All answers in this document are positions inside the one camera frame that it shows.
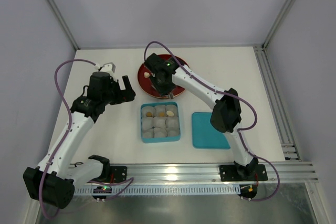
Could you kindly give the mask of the cream oval chocolate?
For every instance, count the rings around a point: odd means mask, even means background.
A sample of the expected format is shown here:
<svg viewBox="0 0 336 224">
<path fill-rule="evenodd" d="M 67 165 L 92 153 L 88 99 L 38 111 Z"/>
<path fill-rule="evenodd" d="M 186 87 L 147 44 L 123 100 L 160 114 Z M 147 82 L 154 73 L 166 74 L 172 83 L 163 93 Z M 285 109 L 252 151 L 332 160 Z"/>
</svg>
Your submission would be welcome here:
<svg viewBox="0 0 336 224">
<path fill-rule="evenodd" d="M 174 113 L 172 111 L 167 111 L 166 112 L 166 115 L 169 116 L 169 117 L 173 117 L 174 116 Z"/>
</svg>

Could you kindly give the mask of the metal tongs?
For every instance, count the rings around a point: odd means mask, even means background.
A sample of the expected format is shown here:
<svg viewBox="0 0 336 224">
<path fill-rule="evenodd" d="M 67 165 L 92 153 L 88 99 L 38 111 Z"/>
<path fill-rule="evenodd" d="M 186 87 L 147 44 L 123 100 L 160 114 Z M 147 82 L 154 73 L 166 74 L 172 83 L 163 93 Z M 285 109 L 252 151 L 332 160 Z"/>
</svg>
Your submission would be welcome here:
<svg viewBox="0 0 336 224">
<path fill-rule="evenodd" d="M 168 95 L 160 95 L 161 97 L 167 97 L 168 99 L 173 99 L 174 95 L 173 92 L 169 93 Z"/>
</svg>

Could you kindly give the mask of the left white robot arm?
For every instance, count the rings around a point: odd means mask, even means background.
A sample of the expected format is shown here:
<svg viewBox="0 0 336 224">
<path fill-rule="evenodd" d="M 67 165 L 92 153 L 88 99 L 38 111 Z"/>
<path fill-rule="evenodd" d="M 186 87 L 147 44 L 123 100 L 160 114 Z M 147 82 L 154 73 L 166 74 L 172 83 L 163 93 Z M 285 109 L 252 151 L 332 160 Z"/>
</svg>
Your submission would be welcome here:
<svg viewBox="0 0 336 224">
<path fill-rule="evenodd" d="M 23 173 L 32 199 L 64 209 L 71 202 L 75 189 L 91 180 L 110 180 L 108 158 L 91 155 L 77 168 L 69 169 L 69 165 L 106 106 L 134 100 L 135 92 L 128 76 L 123 76 L 122 80 L 124 89 L 107 72 L 94 72 L 90 76 L 87 94 L 74 100 L 69 112 L 70 119 L 61 136 L 37 167 L 28 167 Z"/>
</svg>

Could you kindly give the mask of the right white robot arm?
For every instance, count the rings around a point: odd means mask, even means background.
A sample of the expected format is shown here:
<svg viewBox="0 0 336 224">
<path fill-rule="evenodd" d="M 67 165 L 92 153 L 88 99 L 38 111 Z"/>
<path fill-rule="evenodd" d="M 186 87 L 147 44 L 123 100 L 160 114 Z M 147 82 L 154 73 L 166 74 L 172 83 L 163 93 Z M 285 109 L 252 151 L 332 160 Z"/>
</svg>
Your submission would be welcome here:
<svg viewBox="0 0 336 224">
<path fill-rule="evenodd" d="M 210 123 L 227 139 L 238 176 L 243 180 L 254 176 L 258 159 L 249 151 L 244 141 L 242 131 L 245 129 L 241 126 L 240 106 L 243 99 L 238 96 L 237 91 L 233 88 L 219 90 L 174 56 L 163 60 L 157 54 L 151 54 L 145 59 L 144 65 L 151 72 L 149 79 L 160 95 L 167 95 L 180 86 L 209 106 L 212 110 Z"/>
</svg>

